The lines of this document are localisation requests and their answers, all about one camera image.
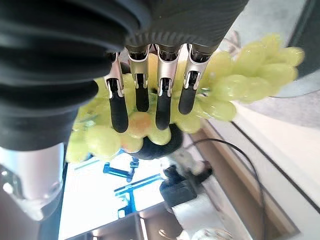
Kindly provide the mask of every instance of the blue object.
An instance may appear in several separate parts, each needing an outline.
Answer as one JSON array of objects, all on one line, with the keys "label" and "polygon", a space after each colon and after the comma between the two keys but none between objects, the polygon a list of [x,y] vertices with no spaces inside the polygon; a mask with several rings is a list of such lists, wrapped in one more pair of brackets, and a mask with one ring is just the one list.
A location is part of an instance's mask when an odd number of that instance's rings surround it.
[{"label": "blue object", "polygon": [[128,184],[126,186],[122,186],[114,190],[115,196],[122,198],[127,201],[127,206],[118,209],[118,218],[120,217],[120,212],[124,212],[124,215],[128,215],[134,213],[136,211],[136,202],[134,196],[134,190],[142,188],[148,184],[152,184],[155,181],[163,180],[160,174],[156,174],[153,176],[149,176],[140,181],[136,181],[134,183]]},{"label": "blue object", "polygon": [[132,161],[130,162],[130,168],[131,168],[130,171],[113,168],[110,166],[110,162],[107,162],[103,167],[103,173],[111,174],[121,178],[126,178],[126,181],[130,183],[135,175],[135,169],[138,167],[139,167],[139,159],[136,157],[132,157]]}]

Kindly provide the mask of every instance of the robotic hand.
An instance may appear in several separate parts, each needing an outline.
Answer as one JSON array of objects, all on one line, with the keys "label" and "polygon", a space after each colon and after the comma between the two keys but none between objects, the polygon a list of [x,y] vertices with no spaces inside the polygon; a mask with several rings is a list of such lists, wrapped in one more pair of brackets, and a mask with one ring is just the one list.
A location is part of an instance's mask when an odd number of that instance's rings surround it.
[{"label": "robotic hand", "polygon": [[113,128],[128,115],[119,54],[128,50],[136,107],[148,101],[149,45],[157,45],[156,126],[170,123],[182,44],[191,44],[179,111],[188,114],[212,53],[248,0],[0,1],[1,188],[34,220],[56,207],[78,108],[105,76]]}]

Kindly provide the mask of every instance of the silver metal part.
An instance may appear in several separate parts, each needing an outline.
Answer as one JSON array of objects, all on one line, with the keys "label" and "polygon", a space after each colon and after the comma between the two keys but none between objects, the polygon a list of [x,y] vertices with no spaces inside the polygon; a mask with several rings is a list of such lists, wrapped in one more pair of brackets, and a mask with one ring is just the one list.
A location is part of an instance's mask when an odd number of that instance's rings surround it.
[{"label": "silver metal part", "polygon": [[168,78],[171,79],[169,89],[168,89],[168,97],[171,97],[172,88],[175,84],[175,76],[178,66],[180,50],[177,53],[177,57],[172,61],[165,61],[160,57],[160,47],[158,46],[158,72],[157,72],[157,87],[158,87],[158,96],[162,95],[162,79]]},{"label": "silver metal part", "polygon": [[119,54],[116,52],[115,53],[115,60],[112,62],[111,65],[111,70],[108,75],[104,76],[104,82],[105,86],[109,90],[109,99],[113,97],[113,93],[111,91],[111,86],[110,86],[110,81],[109,79],[116,79],[116,84],[117,84],[117,92],[119,97],[124,97],[125,92],[124,92],[124,80],[122,78],[122,71],[121,71],[121,65],[119,61]]},{"label": "silver metal part", "polygon": [[192,45],[190,47],[188,59],[186,61],[185,70],[184,70],[184,80],[183,80],[183,87],[187,89],[189,87],[189,80],[190,80],[190,72],[198,72],[195,84],[193,85],[193,90],[197,90],[200,80],[202,79],[206,67],[211,59],[211,57],[205,62],[196,62],[193,61],[191,58],[192,54]]},{"label": "silver metal part", "polygon": [[31,219],[54,212],[63,186],[63,143],[34,151],[0,147],[0,164],[1,187]]},{"label": "silver metal part", "polygon": [[149,47],[146,49],[146,56],[142,60],[133,59],[130,54],[129,61],[130,61],[130,69],[132,73],[132,77],[134,79],[134,86],[137,89],[138,80],[137,74],[143,74],[143,88],[146,89],[148,87],[148,78],[149,78]]}]

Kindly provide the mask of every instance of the grape bunch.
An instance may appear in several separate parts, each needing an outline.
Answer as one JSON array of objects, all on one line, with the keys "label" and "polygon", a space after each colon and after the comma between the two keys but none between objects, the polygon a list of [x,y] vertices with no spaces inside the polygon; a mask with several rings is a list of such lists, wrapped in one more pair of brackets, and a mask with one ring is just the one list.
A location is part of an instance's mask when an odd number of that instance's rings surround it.
[{"label": "grape bunch", "polygon": [[[233,59],[226,51],[215,53],[199,82],[192,111],[183,115],[178,105],[184,82],[185,60],[178,62],[172,89],[170,123],[183,132],[192,134],[202,127],[201,119],[214,118],[231,121],[236,107],[231,101],[245,104],[275,95],[282,86],[298,76],[296,66],[304,59],[299,47],[281,48],[277,34],[267,35],[260,41],[244,46]],[[136,92],[133,77],[123,74],[124,97],[129,118],[128,129],[118,133],[112,128],[109,92],[104,79],[95,79],[99,90],[95,98],[78,111],[70,136],[66,160],[79,163],[91,153],[103,161],[112,160],[123,149],[136,153],[148,137],[157,145],[165,145],[171,139],[170,129],[156,127],[158,58],[149,55],[149,109],[139,112],[136,108]]]}]

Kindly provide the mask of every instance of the black cable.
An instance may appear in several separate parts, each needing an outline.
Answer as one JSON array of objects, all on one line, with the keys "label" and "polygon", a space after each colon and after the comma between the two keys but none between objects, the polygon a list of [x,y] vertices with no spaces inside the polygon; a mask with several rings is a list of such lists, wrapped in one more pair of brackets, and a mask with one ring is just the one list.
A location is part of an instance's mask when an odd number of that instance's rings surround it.
[{"label": "black cable", "polygon": [[190,145],[186,146],[185,149],[188,150],[189,148],[191,148],[192,146],[195,146],[199,143],[203,143],[203,142],[207,142],[207,141],[213,141],[213,142],[219,142],[222,144],[226,144],[230,147],[232,147],[233,149],[237,150],[239,153],[241,153],[245,159],[248,161],[248,163],[251,165],[253,172],[254,172],[254,178],[256,180],[256,182],[259,185],[259,192],[260,192],[260,200],[261,200],[261,208],[262,208],[262,213],[261,213],[261,224],[262,224],[262,231],[261,231],[261,236],[262,239],[261,240],[266,240],[267,239],[267,228],[266,228],[266,201],[265,201],[265,196],[264,196],[264,191],[263,191],[263,186],[262,183],[260,181],[260,178],[258,176],[258,172],[253,164],[253,162],[250,160],[250,158],[247,156],[247,154],[245,154],[240,148],[238,148],[237,146],[233,145],[230,142],[221,140],[221,139],[216,139],[216,138],[204,138],[204,139],[200,139],[197,141],[194,141],[193,143],[191,143]]}]

